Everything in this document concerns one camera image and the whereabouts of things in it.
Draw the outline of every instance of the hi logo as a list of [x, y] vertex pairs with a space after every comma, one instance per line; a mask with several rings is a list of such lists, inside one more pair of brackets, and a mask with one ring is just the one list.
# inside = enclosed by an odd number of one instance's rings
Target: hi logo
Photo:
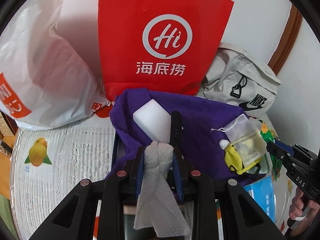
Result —
[[174, 14], [163, 14], [152, 19], [142, 34], [142, 43], [147, 52], [161, 59], [182, 55], [191, 41], [190, 25], [185, 19]]

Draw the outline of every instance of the nike logo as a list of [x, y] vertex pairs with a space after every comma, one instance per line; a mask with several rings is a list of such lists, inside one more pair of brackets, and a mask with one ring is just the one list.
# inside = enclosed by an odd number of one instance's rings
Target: nike logo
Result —
[[239, 106], [244, 110], [244, 111], [252, 111], [252, 110], [257, 110], [257, 109], [262, 109], [265, 106], [262, 106], [265, 102], [267, 101], [267, 98], [263, 97], [262, 95], [257, 94], [256, 97], [248, 102], [242, 102], [239, 104]]

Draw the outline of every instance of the white plastic bag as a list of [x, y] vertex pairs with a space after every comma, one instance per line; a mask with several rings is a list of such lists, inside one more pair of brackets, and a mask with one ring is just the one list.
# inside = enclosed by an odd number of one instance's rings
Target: white plastic bag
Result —
[[59, 127], [110, 103], [86, 63], [56, 34], [62, 1], [27, 0], [0, 36], [0, 110], [26, 129]]

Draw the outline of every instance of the blue gripper pad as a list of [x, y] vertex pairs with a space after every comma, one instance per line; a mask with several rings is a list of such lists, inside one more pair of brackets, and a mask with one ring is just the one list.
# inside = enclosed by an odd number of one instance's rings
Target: blue gripper pad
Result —
[[140, 195], [140, 192], [141, 192], [143, 173], [144, 173], [144, 151], [141, 153], [141, 159], [140, 159], [139, 168], [138, 168], [137, 177], [136, 177], [136, 191], [135, 191], [136, 199], [138, 199], [138, 196]]
[[174, 181], [176, 183], [177, 194], [178, 194], [179, 200], [182, 201], [183, 200], [182, 177], [180, 174], [180, 169], [179, 169], [177, 157], [174, 153], [173, 153], [172, 170], [173, 170]]
[[285, 145], [281, 141], [275, 140], [275, 145], [279, 146], [280, 148], [284, 149], [286, 152], [290, 153], [291, 156], [294, 155], [294, 152], [293, 152], [292, 148], [287, 146], [287, 145]]

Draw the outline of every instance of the finger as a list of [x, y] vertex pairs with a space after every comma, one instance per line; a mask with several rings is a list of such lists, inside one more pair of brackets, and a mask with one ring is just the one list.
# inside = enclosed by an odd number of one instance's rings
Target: finger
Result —
[[306, 219], [308, 221], [313, 221], [313, 219], [316, 217], [317, 213], [319, 212], [319, 207], [316, 209], [310, 209], [310, 211], [308, 212], [308, 214], [306, 215]]
[[302, 216], [303, 213], [303, 211], [301, 209], [298, 209], [295, 205], [290, 206], [289, 212], [296, 217]]
[[295, 196], [293, 202], [298, 209], [303, 209], [303, 201], [301, 197]]
[[320, 205], [317, 202], [313, 201], [313, 200], [309, 200], [308, 201], [308, 207], [311, 208], [311, 209], [315, 209], [315, 210], [319, 211]]
[[292, 220], [296, 220], [297, 216], [293, 213], [293, 212], [289, 212], [289, 217], [292, 219]]
[[303, 191], [301, 189], [299, 189], [298, 187], [296, 189], [296, 195], [295, 196], [296, 197], [302, 197], [303, 196]]
[[304, 219], [302, 220], [296, 229], [292, 230], [290, 233], [290, 236], [297, 236], [300, 235], [302, 232], [306, 231], [310, 225], [311, 221], [309, 221], [308, 219]]

